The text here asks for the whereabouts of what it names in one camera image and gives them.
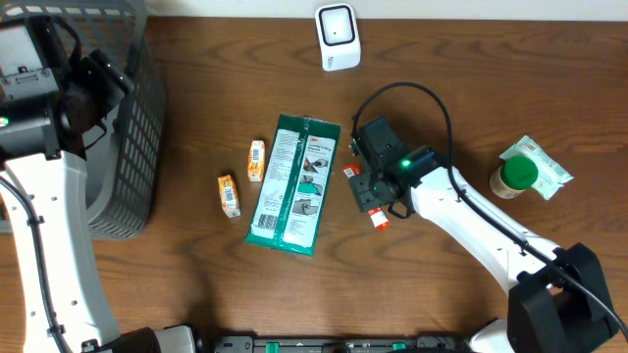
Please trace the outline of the red white tube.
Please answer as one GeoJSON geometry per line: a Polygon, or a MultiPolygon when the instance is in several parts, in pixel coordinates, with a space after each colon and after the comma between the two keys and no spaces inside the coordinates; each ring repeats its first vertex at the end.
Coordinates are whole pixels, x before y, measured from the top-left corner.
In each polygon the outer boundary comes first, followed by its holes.
{"type": "MultiPolygon", "coordinates": [[[[343,167],[343,172],[348,178],[358,176],[362,173],[360,167],[356,163],[352,163],[343,167]]],[[[368,215],[376,230],[384,230],[391,222],[387,218],[385,212],[381,207],[369,210],[368,215]]]]}

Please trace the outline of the green wipes package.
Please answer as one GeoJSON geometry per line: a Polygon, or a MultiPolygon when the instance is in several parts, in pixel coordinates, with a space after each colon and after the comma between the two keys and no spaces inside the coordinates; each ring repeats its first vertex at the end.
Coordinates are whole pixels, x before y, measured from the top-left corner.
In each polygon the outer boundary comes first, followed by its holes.
{"type": "Polygon", "coordinates": [[[245,242],[313,256],[339,125],[281,115],[245,242]]]}

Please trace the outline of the orange small box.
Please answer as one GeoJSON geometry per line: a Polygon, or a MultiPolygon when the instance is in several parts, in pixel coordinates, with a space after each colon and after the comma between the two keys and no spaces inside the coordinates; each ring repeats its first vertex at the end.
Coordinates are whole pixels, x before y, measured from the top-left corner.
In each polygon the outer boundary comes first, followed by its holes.
{"type": "Polygon", "coordinates": [[[250,181],[259,182],[263,180],[265,167],[265,142],[263,140],[253,140],[249,148],[247,176],[250,181]]]}
{"type": "Polygon", "coordinates": [[[218,178],[222,209],[228,218],[240,216],[239,199],[234,179],[230,175],[218,178]]]}

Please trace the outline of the green lid cream jar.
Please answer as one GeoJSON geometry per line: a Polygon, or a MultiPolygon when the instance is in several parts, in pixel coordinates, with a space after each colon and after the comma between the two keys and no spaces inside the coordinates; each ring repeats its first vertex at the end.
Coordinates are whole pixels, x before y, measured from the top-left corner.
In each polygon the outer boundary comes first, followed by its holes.
{"type": "Polygon", "coordinates": [[[512,199],[531,188],[539,175],[536,164],[521,155],[507,159],[490,177],[492,192],[503,199],[512,199]]]}

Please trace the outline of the pale green tissue pack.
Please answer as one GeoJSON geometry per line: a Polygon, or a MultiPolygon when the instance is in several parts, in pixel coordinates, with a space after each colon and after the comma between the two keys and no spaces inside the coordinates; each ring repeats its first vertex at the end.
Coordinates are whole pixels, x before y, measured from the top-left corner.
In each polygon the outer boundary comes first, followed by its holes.
{"type": "Polygon", "coordinates": [[[571,181],[573,176],[552,159],[544,149],[530,136],[524,135],[518,142],[502,152],[499,157],[506,161],[515,155],[522,155],[532,160],[538,169],[538,178],[532,187],[545,199],[571,181]]]}

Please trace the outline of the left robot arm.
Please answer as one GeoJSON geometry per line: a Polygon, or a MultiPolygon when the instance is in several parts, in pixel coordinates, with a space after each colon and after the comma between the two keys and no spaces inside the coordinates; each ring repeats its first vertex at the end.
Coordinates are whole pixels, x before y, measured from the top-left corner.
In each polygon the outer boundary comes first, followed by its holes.
{"type": "Polygon", "coordinates": [[[1,198],[26,307],[26,352],[195,352],[192,327],[121,332],[98,274],[83,135],[133,92],[101,50],[66,50],[58,16],[1,26],[1,198]]]}

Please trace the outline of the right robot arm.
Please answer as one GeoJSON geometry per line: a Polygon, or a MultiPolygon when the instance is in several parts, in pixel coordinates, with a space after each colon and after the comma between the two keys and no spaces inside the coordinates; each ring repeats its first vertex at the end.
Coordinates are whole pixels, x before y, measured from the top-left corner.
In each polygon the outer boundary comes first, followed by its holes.
{"type": "Polygon", "coordinates": [[[352,117],[352,153],[364,173],[349,180],[358,208],[418,215],[471,254],[507,296],[507,317],[472,335],[475,352],[592,352],[626,334],[602,265],[582,243],[568,249],[535,234],[475,190],[453,164],[453,139],[440,153],[399,140],[383,117],[352,117]]]}

